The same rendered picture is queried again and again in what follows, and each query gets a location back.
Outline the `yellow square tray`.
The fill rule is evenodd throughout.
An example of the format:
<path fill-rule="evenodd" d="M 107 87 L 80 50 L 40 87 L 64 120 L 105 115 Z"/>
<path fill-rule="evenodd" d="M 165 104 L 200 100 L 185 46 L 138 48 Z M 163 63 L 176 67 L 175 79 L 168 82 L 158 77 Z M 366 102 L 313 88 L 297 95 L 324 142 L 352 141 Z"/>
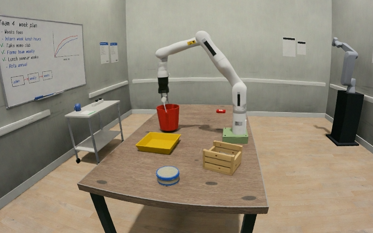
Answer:
<path fill-rule="evenodd" d="M 139 151 L 169 154 L 180 136 L 180 134 L 149 132 L 136 144 L 136 147 Z"/>

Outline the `wooden crate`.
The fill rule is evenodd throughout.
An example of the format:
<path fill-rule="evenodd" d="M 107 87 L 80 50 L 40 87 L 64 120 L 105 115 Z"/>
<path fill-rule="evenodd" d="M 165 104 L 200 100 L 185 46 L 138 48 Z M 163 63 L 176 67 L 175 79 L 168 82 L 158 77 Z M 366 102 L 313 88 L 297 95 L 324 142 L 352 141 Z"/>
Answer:
<path fill-rule="evenodd" d="M 241 164 L 241 145 L 213 141 L 213 147 L 203 150 L 203 169 L 233 175 Z"/>

